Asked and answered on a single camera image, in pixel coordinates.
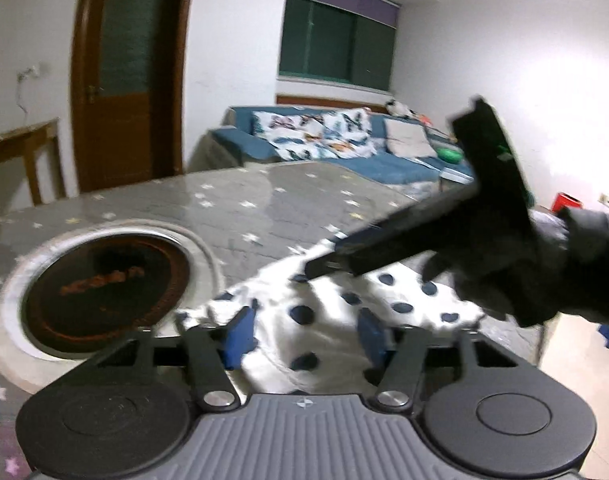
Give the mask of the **black gloved right hand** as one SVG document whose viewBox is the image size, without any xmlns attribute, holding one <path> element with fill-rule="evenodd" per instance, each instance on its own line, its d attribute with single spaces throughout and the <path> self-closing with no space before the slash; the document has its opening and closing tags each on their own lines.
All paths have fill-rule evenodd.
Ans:
<svg viewBox="0 0 609 480">
<path fill-rule="evenodd" d="M 503 222 L 434 249 L 421 270 L 425 282 L 452 274 L 459 299 L 522 327 L 557 314 L 609 325 L 609 214 L 565 208 L 532 211 L 521 240 Z"/>
</svg>

